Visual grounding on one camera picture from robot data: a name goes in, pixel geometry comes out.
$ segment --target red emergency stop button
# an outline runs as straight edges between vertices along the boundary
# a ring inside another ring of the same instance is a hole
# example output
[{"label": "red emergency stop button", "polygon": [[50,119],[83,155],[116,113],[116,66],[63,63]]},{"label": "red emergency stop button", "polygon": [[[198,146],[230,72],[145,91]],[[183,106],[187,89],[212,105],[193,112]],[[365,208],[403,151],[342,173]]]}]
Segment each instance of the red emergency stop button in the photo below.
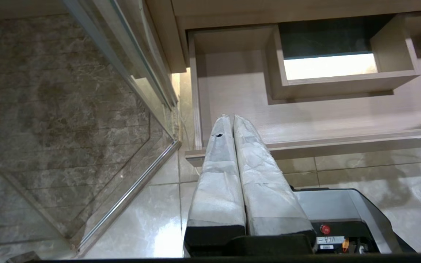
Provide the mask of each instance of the red emergency stop button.
[{"label": "red emergency stop button", "polygon": [[328,235],[329,233],[331,233],[331,228],[329,226],[326,225],[322,225],[321,226],[321,233]]}]

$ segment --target white foam padding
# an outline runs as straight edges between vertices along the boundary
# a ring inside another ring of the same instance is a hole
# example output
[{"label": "white foam padding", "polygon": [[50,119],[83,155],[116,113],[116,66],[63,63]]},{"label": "white foam padding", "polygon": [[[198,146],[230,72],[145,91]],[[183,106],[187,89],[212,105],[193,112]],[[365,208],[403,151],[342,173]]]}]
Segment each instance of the white foam padding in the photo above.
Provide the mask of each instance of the white foam padding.
[{"label": "white foam padding", "polygon": [[188,226],[246,226],[232,124],[222,115],[212,128]]},{"label": "white foam padding", "polygon": [[235,115],[234,137],[250,235],[312,230],[276,161],[250,121]]}]

